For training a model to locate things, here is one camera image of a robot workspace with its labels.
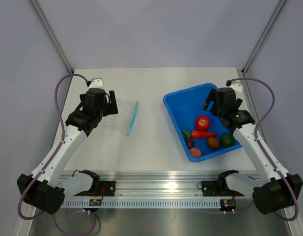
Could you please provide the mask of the pink peach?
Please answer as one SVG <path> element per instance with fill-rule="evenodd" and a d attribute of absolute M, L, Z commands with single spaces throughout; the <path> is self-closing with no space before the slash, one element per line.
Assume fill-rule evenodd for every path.
<path fill-rule="evenodd" d="M 190 152 L 190 155 L 193 157 L 193 158 L 200 158 L 201 157 L 201 151 L 197 148 L 191 148 L 189 149 L 189 152 Z"/>

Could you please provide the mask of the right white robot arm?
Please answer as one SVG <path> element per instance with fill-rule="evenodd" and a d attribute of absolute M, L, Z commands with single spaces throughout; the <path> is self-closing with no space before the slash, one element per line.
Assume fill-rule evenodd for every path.
<path fill-rule="evenodd" d="M 241 110 L 242 100 L 232 88 L 211 89 L 202 107 L 216 116 L 223 127 L 240 143 L 254 165 L 259 179 L 255 180 L 236 170 L 219 174 L 217 189 L 223 195 L 238 192 L 253 200 L 262 214 L 294 207 L 295 220 L 299 215 L 298 196 L 303 181 L 298 174 L 291 175 L 281 165 L 258 133 L 258 127 L 247 110 Z"/>

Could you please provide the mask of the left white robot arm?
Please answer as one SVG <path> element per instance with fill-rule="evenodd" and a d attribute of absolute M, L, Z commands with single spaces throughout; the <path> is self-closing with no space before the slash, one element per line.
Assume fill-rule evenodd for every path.
<path fill-rule="evenodd" d="M 62 126 L 61 140 L 53 147 L 42 163 L 29 175 L 21 174 L 17 186 L 20 202 L 25 202 L 48 214 L 55 214 L 66 197 L 81 193 L 87 196 L 102 194 L 100 176 L 90 170 L 60 181 L 61 173 L 80 144 L 89 137 L 103 117 L 118 113 L 115 92 L 90 88 L 80 95 L 80 104 Z"/>

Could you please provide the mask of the red apple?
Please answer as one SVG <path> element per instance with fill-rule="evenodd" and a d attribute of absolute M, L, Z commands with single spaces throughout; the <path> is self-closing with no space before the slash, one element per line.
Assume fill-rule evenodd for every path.
<path fill-rule="evenodd" d="M 195 121 L 195 126 L 199 131 L 206 131 L 211 125 L 210 119 L 206 116 L 199 116 Z"/>

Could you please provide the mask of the brown orange fruit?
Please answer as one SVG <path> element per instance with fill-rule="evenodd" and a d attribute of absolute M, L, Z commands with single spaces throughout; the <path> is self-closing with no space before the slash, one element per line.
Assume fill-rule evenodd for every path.
<path fill-rule="evenodd" d="M 207 145 L 213 150 L 217 150 L 220 147 L 220 142 L 216 137 L 209 137 L 207 139 Z"/>

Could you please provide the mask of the clear zip top bag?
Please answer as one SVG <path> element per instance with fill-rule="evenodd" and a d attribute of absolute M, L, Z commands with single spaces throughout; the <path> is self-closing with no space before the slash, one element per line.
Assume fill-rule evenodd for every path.
<path fill-rule="evenodd" d="M 129 136 L 137 116 L 138 105 L 138 101 L 117 101 L 118 114 L 104 117 L 99 124 L 100 128 Z"/>

